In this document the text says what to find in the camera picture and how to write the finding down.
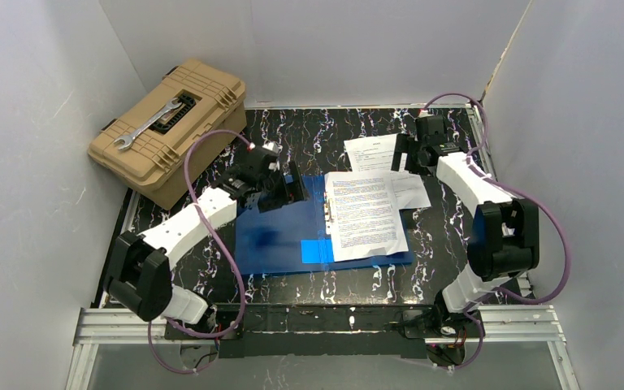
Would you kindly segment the blue plastic folder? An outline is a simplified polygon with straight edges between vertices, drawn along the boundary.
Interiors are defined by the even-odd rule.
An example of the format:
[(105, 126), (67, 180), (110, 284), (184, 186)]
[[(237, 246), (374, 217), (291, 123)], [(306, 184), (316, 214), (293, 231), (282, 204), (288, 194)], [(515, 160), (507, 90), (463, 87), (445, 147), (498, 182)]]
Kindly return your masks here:
[(310, 197), (261, 213), (256, 207), (239, 211), (234, 258), (243, 275), (295, 274), (356, 268), (409, 265), (410, 251), (336, 262), (323, 213), (324, 178), (304, 176)]

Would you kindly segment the white printed paper files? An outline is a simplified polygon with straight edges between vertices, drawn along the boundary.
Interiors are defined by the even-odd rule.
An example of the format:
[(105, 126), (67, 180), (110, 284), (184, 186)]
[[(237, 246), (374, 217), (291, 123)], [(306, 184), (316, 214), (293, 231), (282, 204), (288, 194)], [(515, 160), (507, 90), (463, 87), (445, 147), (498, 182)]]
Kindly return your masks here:
[(335, 262), (409, 250), (387, 172), (329, 172), (325, 175), (325, 189), (330, 201), (329, 235)]

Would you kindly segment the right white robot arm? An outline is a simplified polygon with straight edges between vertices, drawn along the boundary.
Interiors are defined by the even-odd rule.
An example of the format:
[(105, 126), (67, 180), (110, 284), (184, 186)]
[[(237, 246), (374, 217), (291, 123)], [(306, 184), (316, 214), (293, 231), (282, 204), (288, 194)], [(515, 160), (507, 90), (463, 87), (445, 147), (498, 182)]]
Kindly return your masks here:
[(539, 264), (539, 208), (490, 183), (455, 141), (446, 119), (421, 115), (413, 134), (396, 138), (392, 169), (434, 176), (460, 198), (473, 217), (467, 264), (435, 299), (440, 323), (461, 319), (496, 288)]

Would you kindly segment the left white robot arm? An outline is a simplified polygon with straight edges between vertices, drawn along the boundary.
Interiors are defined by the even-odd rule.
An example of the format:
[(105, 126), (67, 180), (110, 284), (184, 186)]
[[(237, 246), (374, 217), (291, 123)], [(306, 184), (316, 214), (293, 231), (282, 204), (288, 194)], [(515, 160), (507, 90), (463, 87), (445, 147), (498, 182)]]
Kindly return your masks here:
[(214, 315), (202, 295), (173, 284), (171, 273), (195, 245), (244, 210), (278, 210), (309, 196), (295, 161), (284, 174), (279, 146), (251, 145), (244, 162), (228, 168), (192, 203), (156, 227), (124, 232), (112, 246), (104, 291), (140, 319), (199, 324)]

